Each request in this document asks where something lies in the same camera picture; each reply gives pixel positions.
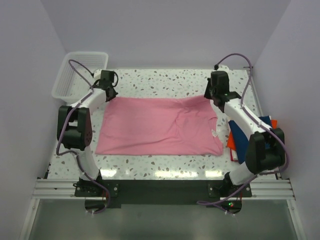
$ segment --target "pink shirt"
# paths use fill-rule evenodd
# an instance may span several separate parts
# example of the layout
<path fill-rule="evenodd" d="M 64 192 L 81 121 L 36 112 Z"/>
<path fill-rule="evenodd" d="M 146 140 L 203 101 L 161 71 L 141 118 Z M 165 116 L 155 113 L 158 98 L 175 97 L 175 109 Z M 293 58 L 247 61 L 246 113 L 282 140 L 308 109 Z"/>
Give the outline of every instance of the pink shirt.
<path fill-rule="evenodd" d="M 221 155 L 217 115 L 203 96 L 116 97 L 105 108 L 99 155 Z"/>

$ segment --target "gray wall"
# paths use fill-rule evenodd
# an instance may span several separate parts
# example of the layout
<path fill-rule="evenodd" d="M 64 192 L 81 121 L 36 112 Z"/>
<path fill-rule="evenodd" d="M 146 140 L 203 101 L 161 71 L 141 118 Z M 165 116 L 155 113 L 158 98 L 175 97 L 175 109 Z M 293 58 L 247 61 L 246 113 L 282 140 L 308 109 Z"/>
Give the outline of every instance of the gray wall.
<path fill-rule="evenodd" d="M 41 0 L 67 52 L 103 51 L 109 68 L 212 68 L 256 62 L 290 0 Z M 225 62 L 246 66 L 240 57 Z"/>
<path fill-rule="evenodd" d="M 0 239 L 16 239 L 48 166 L 64 48 L 39 0 L 0 2 Z"/>
<path fill-rule="evenodd" d="M 264 114 L 279 120 L 287 171 L 309 239 L 319 239 L 320 1 L 291 0 L 254 66 Z"/>

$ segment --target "purple cable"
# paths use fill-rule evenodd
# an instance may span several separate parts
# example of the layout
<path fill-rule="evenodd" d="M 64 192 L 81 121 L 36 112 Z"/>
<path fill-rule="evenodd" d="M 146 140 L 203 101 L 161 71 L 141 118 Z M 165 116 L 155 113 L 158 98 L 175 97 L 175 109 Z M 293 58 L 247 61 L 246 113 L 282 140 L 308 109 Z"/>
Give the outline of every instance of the purple cable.
<path fill-rule="evenodd" d="M 260 173 L 260 175 L 270 175 L 270 174 L 277 174 L 277 173 L 281 173 L 283 171 L 285 171 L 287 168 L 288 168 L 288 165 L 289 165 L 289 162 L 290 162 L 290 157 L 289 157 L 289 154 L 288 154 L 288 149 L 287 147 L 285 146 L 285 144 L 281 141 L 281 139 L 275 135 L 269 128 L 263 126 L 263 125 L 260 125 L 260 122 L 257 121 L 254 116 L 252 116 L 250 114 L 250 112 L 243 106 L 243 103 L 244 103 L 244 97 L 245 97 L 245 93 L 248 89 L 248 86 L 251 82 L 251 78 L 252 78 L 252 64 L 250 62 L 250 60 L 243 54 L 241 53 L 231 53 L 227 56 L 225 56 L 224 58 L 222 58 L 216 65 L 219 65 L 223 60 L 225 60 L 226 58 L 230 57 L 230 56 L 240 56 L 240 57 L 243 57 L 247 63 L 249 64 L 249 69 L 250 69 L 250 73 L 249 73 L 249 77 L 248 77 L 248 82 L 246 83 L 245 87 L 244 87 L 244 90 L 243 90 L 243 93 L 242 93 L 242 96 L 241 96 L 241 107 L 243 109 L 243 111 L 247 114 L 247 116 L 253 120 L 259 127 L 261 127 L 263 130 L 265 130 L 266 132 L 268 132 L 271 136 L 273 136 L 279 143 L 280 145 L 282 146 L 282 148 L 284 149 L 285 151 L 285 155 L 286 155 L 286 162 L 285 162 L 285 165 L 284 167 L 281 169 L 281 170 L 277 170 L 277 171 L 271 171 L 271 172 L 263 172 L 263 173 Z M 197 201 L 196 203 L 199 204 L 199 205 L 202 205 L 202 206 L 215 206 L 216 208 L 219 208 L 223 211 L 226 211 L 227 213 L 229 214 L 232 214 L 231 212 L 225 210 L 224 208 L 222 208 L 221 206 L 219 206 L 218 204 L 221 204 L 223 203 L 224 201 L 232 198 L 234 195 L 236 195 L 237 193 L 239 193 L 246 185 L 248 185 L 251 181 L 253 181 L 254 179 L 256 179 L 258 177 L 258 175 L 254 175 L 252 178 L 250 178 L 249 180 L 247 180 L 241 187 L 239 187 L 235 192 L 233 192 L 232 194 L 230 194 L 229 196 L 227 196 L 226 198 L 222 199 L 222 200 L 219 200 L 219 201 L 216 201 L 216 202 L 209 202 L 209 201 Z"/>
<path fill-rule="evenodd" d="M 75 60 L 69 60 L 69 64 L 71 65 L 71 62 L 76 62 L 78 64 L 80 64 L 81 66 L 83 66 L 85 69 L 87 69 L 84 65 L 82 65 L 81 63 L 75 61 Z M 61 146 L 61 143 L 62 143 L 62 138 L 65 134 L 65 131 L 66 131 L 66 128 L 67 128 L 67 125 L 68 125 L 68 122 L 69 122 L 69 119 L 72 115 L 72 113 L 87 99 L 89 98 L 94 90 L 91 86 L 91 84 L 89 83 L 89 81 L 84 77 L 82 76 L 77 70 L 75 70 L 75 72 L 77 74 L 79 74 L 89 85 L 90 85 L 90 88 L 91 88 L 91 92 L 89 92 L 86 96 L 84 96 L 80 102 L 75 106 L 73 107 L 70 112 L 67 114 L 66 118 L 65 118 L 65 121 L 64 121 L 64 124 L 63 124 L 63 127 L 62 127 L 62 130 L 61 130 L 61 134 L 60 134 L 60 137 L 59 137 L 59 140 L 58 140 L 58 144 L 56 146 L 56 150 L 55 150 L 55 153 L 57 156 L 62 156 L 62 155 L 65 155 L 65 154 L 74 154 L 75 155 L 75 158 L 76 158 L 76 163 L 78 165 L 78 168 L 80 169 L 80 171 L 92 182 L 94 183 L 95 185 L 97 185 L 98 187 L 102 188 L 108 195 L 108 200 L 107 200 L 107 204 L 104 206 L 104 208 L 100 209 L 100 210 L 96 210 L 96 211 L 93 211 L 93 214 L 98 214 L 98 213 L 101 213 L 103 212 L 109 205 L 110 205 L 110 201 L 111 201 L 111 195 L 110 195 L 110 192 L 108 191 L 108 189 L 106 187 L 104 187 L 103 185 L 101 185 L 100 183 L 96 182 L 92 177 L 90 177 L 86 171 L 84 170 L 84 168 L 82 167 L 81 163 L 80 163 L 80 159 L 79 159 L 79 155 L 76 151 L 73 151 L 73 150 L 67 150 L 67 151 L 64 151 L 64 152 L 59 152 L 60 150 L 60 146 Z"/>

